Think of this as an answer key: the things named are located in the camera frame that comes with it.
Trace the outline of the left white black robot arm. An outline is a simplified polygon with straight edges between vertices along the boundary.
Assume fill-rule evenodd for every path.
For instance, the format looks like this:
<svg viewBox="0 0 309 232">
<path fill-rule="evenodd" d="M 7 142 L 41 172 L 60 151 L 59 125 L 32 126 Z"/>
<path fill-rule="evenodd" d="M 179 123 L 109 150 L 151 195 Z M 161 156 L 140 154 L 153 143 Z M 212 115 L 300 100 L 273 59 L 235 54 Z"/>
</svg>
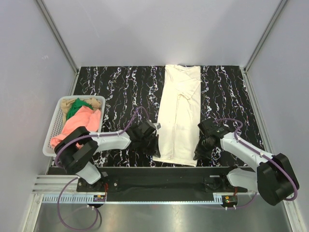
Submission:
<svg viewBox="0 0 309 232">
<path fill-rule="evenodd" d="M 159 158 L 160 128 L 160 123 L 149 120 L 115 132 L 89 132 L 84 126 L 78 127 L 54 148 L 55 164 L 67 174 L 75 174 L 85 180 L 93 191 L 100 191 L 104 187 L 104 179 L 90 162 L 92 157 L 101 151 L 129 149 Z"/>
</svg>

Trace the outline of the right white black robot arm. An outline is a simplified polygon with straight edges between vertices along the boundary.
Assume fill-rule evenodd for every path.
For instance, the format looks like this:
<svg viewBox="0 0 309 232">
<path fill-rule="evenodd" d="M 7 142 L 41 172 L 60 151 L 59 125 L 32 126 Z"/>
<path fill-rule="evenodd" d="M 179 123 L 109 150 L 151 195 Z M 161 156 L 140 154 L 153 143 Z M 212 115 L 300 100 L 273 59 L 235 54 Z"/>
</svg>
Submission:
<svg viewBox="0 0 309 232">
<path fill-rule="evenodd" d="M 219 126 L 218 122 L 217 119 L 208 118 L 199 123 L 201 136 L 194 159 L 204 158 L 218 147 L 251 168 L 251 171 L 230 168 L 227 174 L 221 175 L 220 188 L 227 192 L 235 187 L 254 191 L 272 206 L 281 201 L 294 201 L 298 196 L 299 183 L 288 157 L 282 153 L 274 155 L 266 152 L 239 137 L 242 123 L 231 130 L 227 126 Z"/>
</svg>

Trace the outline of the cream white t shirt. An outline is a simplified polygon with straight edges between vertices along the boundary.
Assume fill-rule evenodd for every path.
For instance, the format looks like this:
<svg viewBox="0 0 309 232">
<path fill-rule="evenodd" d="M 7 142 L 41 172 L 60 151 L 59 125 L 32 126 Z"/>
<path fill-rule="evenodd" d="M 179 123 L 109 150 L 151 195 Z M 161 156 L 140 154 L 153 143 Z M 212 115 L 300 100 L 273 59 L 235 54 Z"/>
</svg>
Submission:
<svg viewBox="0 0 309 232">
<path fill-rule="evenodd" d="M 154 161 L 196 166 L 201 114 L 201 67 L 165 66 L 157 122 L 160 157 Z"/>
</svg>

